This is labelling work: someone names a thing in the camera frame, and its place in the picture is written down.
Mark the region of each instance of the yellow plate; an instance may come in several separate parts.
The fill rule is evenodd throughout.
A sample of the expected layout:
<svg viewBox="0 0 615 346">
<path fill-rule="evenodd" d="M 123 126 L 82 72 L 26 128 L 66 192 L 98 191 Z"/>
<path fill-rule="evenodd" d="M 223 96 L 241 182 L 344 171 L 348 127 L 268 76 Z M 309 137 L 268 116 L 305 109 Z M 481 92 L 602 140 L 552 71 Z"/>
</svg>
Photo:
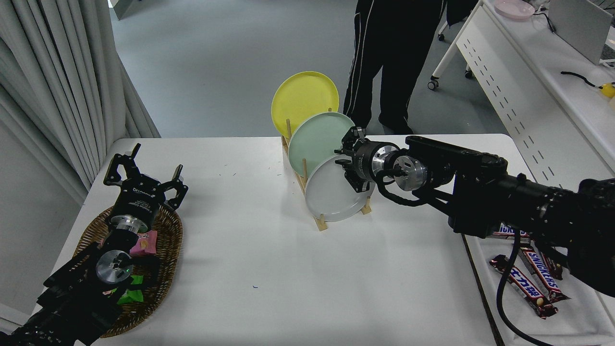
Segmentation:
<svg viewBox="0 0 615 346">
<path fill-rule="evenodd" d="M 294 74 L 277 89 L 271 102 L 271 120 L 286 138 L 286 119 L 290 133 L 309 117 L 326 111 L 338 111 L 339 94 L 329 77 L 314 71 Z"/>
</svg>

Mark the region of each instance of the snickers wrapper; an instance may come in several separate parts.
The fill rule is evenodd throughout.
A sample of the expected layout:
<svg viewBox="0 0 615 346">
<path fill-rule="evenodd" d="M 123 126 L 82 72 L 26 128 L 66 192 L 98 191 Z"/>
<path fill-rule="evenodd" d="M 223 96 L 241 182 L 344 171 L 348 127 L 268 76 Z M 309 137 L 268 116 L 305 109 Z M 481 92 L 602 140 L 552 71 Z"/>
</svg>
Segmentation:
<svg viewBox="0 0 615 346">
<path fill-rule="evenodd" d="M 570 299 L 561 293 L 561 289 L 557 286 L 555 279 L 551 276 L 549 268 L 544 264 L 541 256 L 530 245 L 522 245 L 519 248 L 519 256 L 530 271 L 530 274 L 534 280 L 540 282 L 544 288 L 544 292 L 547 293 L 549 301 L 552 303 L 559 302 L 560 300 Z"/>
<path fill-rule="evenodd" d="M 541 256 L 541 259 L 544 265 L 546 265 L 547 268 L 549 269 L 549 273 L 551 273 L 551 276 L 553 276 L 553 278 L 557 280 L 563 280 L 563 277 L 561 275 L 563 272 L 561 264 L 557 263 L 556 261 L 554 261 L 547 255 L 543 254 L 542 252 L 540 252 L 540 256 Z"/>
<path fill-rule="evenodd" d="M 505 255 L 497 255 L 489 264 L 500 274 L 504 273 L 504 269 L 508 264 L 508 258 Z M 517 267 L 512 267 L 508 282 L 512 285 L 517 293 L 530 305 L 536 312 L 538 317 L 543 320 L 549 316 L 553 316 L 558 312 L 558 309 L 549 302 L 547 297 L 536 287 L 532 281 L 525 276 Z"/>
<path fill-rule="evenodd" d="M 524 231 L 520 231 L 520 232 L 521 232 L 522 241 L 530 241 L 529 234 L 525 233 Z M 515 230 L 513 228 L 508 227 L 507 225 L 504 225 L 503 223 L 500 223 L 500 227 L 487 237 L 497 238 L 497 239 L 509 239 L 509 238 L 512 239 L 515 237 Z"/>
</svg>

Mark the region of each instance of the person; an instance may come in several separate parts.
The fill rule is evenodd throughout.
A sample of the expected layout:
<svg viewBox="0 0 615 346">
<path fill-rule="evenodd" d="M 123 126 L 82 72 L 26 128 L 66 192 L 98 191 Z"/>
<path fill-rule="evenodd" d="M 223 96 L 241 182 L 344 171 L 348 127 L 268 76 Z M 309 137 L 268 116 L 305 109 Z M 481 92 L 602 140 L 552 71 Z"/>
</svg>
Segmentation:
<svg viewBox="0 0 615 346">
<path fill-rule="evenodd" d="M 444 0 L 358 0 L 343 109 L 356 126 L 371 120 L 373 78 L 382 69 L 378 121 L 394 134 L 413 134 L 408 104 L 444 7 Z"/>
</svg>

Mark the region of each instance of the white tray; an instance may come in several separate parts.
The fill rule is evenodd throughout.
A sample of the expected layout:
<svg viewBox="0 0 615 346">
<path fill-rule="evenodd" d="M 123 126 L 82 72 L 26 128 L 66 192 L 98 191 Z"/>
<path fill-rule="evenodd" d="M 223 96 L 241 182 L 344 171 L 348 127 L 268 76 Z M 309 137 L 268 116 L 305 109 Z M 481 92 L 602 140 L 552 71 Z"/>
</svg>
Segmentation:
<svg viewBox="0 0 615 346">
<path fill-rule="evenodd" d="M 504 343 L 509 346 L 531 345 L 514 334 L 499 317 L 496 308 L 496 290 L 501 276 L 487 263 L 498 254 L 510 256 L 512 240 L 480 239 L 470 236 L 466 239 L 489 308 Z M 520 257 L 517 257 L 515 265 L 531 278 Z M 536 286 L 540 285 L 534 279 L 532 281 Z M 607 314 L 598 293 L 570 275 L 565 268 L 563 280 L 557 280 L 557 284 L 562 293 L 571 299 L 554 303 L 559 312 L 547 317 L 546 320 L 536 316 L 534 310 L 510 284 L 507 284 L 502 304 L 508 319 L 522 332 L 553 345 L 581 346 L 614 342 L 615 324 Z"/>
</svg>

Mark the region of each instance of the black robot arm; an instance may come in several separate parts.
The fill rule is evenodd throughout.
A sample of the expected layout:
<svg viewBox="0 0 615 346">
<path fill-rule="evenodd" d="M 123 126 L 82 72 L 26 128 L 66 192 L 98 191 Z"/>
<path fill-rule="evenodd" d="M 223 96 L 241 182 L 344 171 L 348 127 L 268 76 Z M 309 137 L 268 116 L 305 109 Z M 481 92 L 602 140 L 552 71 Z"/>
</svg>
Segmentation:
<svg viewBox="0 0 615 346">
<path fill-rule="evenodd" d="M 350 156 L 339 163 L 355 190 L 365 191 L 375 183 L 383 196 L 396 203 L 429 204 L 449 216 L 454 232 L 464 235 L 484 238 L 504 222 L 530 234 L 539 249 L 549 252 L 576 278 L 615 297 L 615 179 L 585 179 L 578 192 L 547 187 L 523 174 L 509 175 L 507 161 L 496 155 L 420 136 L 407 137 L 407 149 L 376 157 L 364 147 L 394 144 L 369 141 L 362 132 L 351 128 L 337 151 Z M 436 190 L 453 178 L 452 194 Z M 394 179 L 417 199 L 389 192 L 385 179 Z M 552 246 L 565 247 L 568 253 L 554 251 Z"/>
<path fill-rule="evenodd" d="M 0 345 L 70 346 L 77 340 L 90 345 L 120 316 L 117 301 L 132 282 L 133 266 L 155 267 L 153 259 L 131 258 L 130 249 L 137 233 L 151 229 L 161 205 L 177 209 L 188 187 L 180 178 L 182 165 L 166 183 L 142 174 L 134 161 L 139 148 L 137 144 L 130 154 L 114 155 L 109 164 L 104 184 L 118 186 L 121 192 L 106 220 L 109 232 L 103 244 L 90 244 L 45 280 L 47 289 L 37 300 L 42 309 L 11 335 L 0 332 Z M 120 165 L 125 180 L 118 172 Z M 177 194 L 167 201 L 165 192 L 171 189 Z M 151 280 L 156 276 L 154 268 Z M 113 289 L 111 295 L 104 294 Z"/>
</svg>

